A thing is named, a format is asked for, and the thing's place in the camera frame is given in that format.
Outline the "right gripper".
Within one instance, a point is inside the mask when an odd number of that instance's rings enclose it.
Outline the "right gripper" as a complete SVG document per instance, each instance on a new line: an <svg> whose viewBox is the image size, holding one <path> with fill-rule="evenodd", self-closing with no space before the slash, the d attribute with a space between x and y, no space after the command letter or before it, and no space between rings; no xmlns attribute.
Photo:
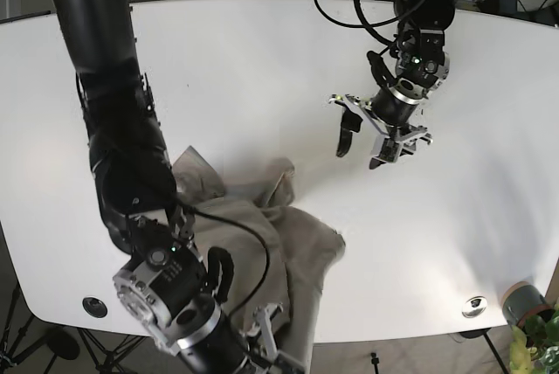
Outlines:
<svg viewBox="0 0 559 374"><path fill-rule="evenodd" d="M218 246L202 257L193 245L135 240L114 286L156 348L193 373L302 373L302 364L274 338L272 321L283 311L280 303L254 310L249 344L232 326L222 305L234 270L231 254Z"/></svg>

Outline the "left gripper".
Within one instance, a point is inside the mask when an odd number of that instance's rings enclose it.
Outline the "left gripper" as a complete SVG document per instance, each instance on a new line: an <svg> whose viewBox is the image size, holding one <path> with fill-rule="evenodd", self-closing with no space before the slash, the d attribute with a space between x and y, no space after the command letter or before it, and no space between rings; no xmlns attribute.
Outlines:
<svg viewBox="0 0 559 374"><path fill-rule="evenodd" d="M428 129L412 126L410 118L447 78L450 57L400 59L396 76L390 73L381 56L369 55L367 59L379 86L378 93L369 100L351 94L332 94L328 102L342 108L337 157L347 155L353 134L361 131L364 122L379 134L369 162L369 169L374 170L383 164L396 163L401 156L415 155L418 141L432 143Z"/></svg>

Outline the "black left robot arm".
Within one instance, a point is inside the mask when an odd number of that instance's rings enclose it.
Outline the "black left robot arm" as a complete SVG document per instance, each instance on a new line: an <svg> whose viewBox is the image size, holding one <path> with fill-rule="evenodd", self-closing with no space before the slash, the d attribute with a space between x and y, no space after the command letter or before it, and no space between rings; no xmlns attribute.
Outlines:
<svg viewBox="0 0 559 374"><path fill-rule="evenodd" d="M419 141L432 142L428 129L412 125L411 117L449 74L445 32L455 17L455 0L394 0L395 16L390 21L397 31L393 38L378 32L388 21L371 23L365 17L362 0L353 0L353 4L359 27L384 48L367 53L378 86L375 95L362 99L335 94L330 98L342 108L336 154L347 155L353 136L368 123L377 132L369 162L374 170L396 163L402 156L414 155Z"/></svg>

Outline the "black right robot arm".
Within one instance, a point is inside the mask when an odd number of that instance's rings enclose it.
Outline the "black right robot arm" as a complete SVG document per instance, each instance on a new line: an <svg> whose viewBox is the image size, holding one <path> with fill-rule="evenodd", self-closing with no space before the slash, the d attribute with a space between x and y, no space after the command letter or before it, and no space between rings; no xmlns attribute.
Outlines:
<svg viewBox="0 0 559 374"><path fill-rule="evenodd" d="M100 216L129 256L114 276L123 307L194 373L302 373L275 342L279 304L257 308L246 332L223 310L232 257L197 250L199 210L178 196L128 0L52 1L75 69Z"/></svg>

